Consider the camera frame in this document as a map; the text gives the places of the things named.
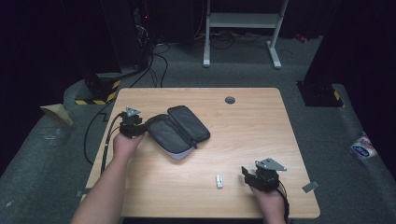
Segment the white metal stand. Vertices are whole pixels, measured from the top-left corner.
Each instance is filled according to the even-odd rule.
[[[267,41],[267,47],[271,54],[276,69],[282,68],[277,57],[275,44],[279,30],[285,16],[289,0],[283,0],[279,13],[255,14],[255,13],[211,13],[210,0],[207,0],[204,67],[210,66],[210,28],[211,27],[236,27],[236,28],[272,28],[274,29],[271,41]]]

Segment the stand leg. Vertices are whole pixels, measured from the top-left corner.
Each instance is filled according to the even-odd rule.
[[[210,0],[207,0],[204,67],[210,66]]]
[[[275,69],[281,69],[282,68],[282,65],[280,64],[279,57],[277,57],[277,53],[276,53],[276,50],[275,50],[275,44],[276,44],[276,41],[277,41],[277,37],[279,35],[280,27],[282,26],[282,21],[283,21],[283,18],[285,16],[285,11],[286,11],[286,7],[288,5],[288,2],[289,2],[289,0],[284,0],[283,1],[282,7],[281,7],[280,12],[279,12],[279,16],[278,16],[277,21],[276,21],[276,27],[275,27],[275,30],[274,30],[273,38],[272,38],[271,41],[267,41],[268,50],[270,51],[271,58],[272,58],[272,60],[274,62]]]

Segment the wooden table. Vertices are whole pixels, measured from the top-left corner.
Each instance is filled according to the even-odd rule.
[[[232,96],[235,103],[227,104],[227,96]],[[211,137],[188,157],[176,161],[146,134],[129,164],[123,217],[262,218],[244,183],[241,166],[253,173],[254,162],[266,158],[288,169],[278,173],[288,193],[290,218],[318,217],[314,192],[302,190],[310,180],[277,89],[123,89],[110,120],[126,106],[141,110],[140,117],[145,122],[176,105],[187,106]],[[87,188],[100,175],[105,138]],[[107,156],[108,163],[111,145]],[[223,189],[217,189],[216,175],[222,175]]]

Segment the human hand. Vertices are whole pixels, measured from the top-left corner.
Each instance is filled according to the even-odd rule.
[[[135,138],[128,138],[122,133],[118,133],[113,139],[113,158],[126,161],[131,159],[144,136],[143,133]]]
[[[284,224],[285,222],[285,204],[282,196],[276,190],[270,192],[262,192],[250,186],[259,207],[264,214],[266,223],[268,224]]]

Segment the forearm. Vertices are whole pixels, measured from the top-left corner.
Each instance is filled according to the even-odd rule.
[[[275,190],[264,193],[253,187],[250,188],[264,214],[265,222],[268,224],[285,224],[285,205],[279,193]]]
[[[128,161],[109,163],[82,201],[72,223],[117,223],[123,205]]]

